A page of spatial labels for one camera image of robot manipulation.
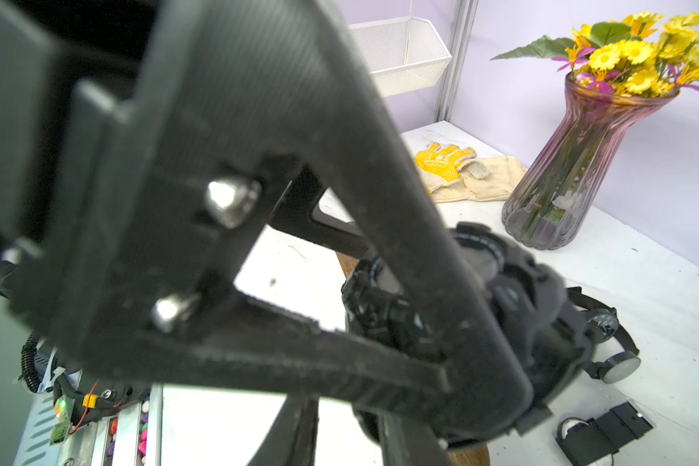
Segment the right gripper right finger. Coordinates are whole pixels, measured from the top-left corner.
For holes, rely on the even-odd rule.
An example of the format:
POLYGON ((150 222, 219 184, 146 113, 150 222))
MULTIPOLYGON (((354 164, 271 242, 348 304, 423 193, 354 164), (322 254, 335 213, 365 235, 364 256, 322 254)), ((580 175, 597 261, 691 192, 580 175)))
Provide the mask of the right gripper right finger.
POLYGON ((288 395, 248 466, 315 464, 318 398, 288 395))

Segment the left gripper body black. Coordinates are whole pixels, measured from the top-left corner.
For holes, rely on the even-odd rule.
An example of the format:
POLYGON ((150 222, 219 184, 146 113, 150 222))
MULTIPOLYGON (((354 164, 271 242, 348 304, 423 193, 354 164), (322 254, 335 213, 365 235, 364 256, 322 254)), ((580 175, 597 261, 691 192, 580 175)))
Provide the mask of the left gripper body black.
POLYGON ((305 165, 285 190, 269 225, 334 252, 363 258, 369 245, 359 228, 320 209, 320 200, 326 190, 312 169, 305 165))

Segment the wooden watch stand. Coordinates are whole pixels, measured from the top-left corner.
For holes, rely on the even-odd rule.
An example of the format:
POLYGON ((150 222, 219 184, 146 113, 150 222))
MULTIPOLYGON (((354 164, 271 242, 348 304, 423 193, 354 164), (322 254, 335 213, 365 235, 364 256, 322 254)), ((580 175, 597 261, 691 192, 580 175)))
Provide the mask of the wooden watch stand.
MULTIPOLYGON (((355 267, 359 263, 359 260, 347 256, 347 254, 341 254, 341 252, 337 252, 336 256, 345 279, 347 279, 351 273, 355 271, 355 267)), ((465 450, 450 452, 449 458, 452 464, 457 466, 490 466, 489 449, 487 447, 467 448, 465 450)))

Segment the black digital watch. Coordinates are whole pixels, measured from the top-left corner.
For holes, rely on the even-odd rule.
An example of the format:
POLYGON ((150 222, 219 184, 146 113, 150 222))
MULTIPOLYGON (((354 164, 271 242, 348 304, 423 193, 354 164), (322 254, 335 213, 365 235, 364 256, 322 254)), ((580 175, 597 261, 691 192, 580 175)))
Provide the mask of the black digital watch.
MULTIPOLYGON (((465 260, 483 276, 489 307, 526 372, 534 400, 514 428, 524 435, 551 417, 549 407, 594 350, 588 326, 563 279, 509 238, 481 223, 450 231, 465 260)), ((359 261, 342 287, 349 332, 407 355, 440 362, 432 331, 380 256, 359 261)))

